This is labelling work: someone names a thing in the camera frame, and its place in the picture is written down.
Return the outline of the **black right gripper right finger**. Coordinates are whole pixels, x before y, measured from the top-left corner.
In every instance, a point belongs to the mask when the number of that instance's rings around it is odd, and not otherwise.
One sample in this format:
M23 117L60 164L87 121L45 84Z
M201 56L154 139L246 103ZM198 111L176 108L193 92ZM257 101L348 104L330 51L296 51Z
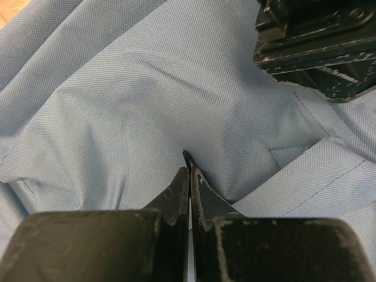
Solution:
M374 281L355 233L342 220L251 218L191 171L197 281Z

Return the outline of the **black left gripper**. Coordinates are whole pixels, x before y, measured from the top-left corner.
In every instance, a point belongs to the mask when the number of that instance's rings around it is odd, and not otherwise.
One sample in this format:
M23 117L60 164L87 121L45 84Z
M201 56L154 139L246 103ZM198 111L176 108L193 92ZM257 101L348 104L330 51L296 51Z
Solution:
M374 1L260 1L254 63L279 83L347 103L375 90Z

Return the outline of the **blue fabric backpack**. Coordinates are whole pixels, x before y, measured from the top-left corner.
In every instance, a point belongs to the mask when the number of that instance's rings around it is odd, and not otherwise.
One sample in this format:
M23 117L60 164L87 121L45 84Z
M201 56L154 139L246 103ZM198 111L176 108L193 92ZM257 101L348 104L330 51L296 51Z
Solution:
M255 1L35 1L1 32L1 250L29 214L139 208L188 150L248 215L334 216L375 263L375 93L253 65Z

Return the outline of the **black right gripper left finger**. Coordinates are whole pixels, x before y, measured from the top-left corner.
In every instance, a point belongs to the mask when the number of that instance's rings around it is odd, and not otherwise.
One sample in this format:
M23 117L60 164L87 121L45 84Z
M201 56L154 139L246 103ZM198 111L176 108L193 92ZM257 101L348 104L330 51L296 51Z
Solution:
M37 213L1 260L2 281L186 281L189 170L140 210Z

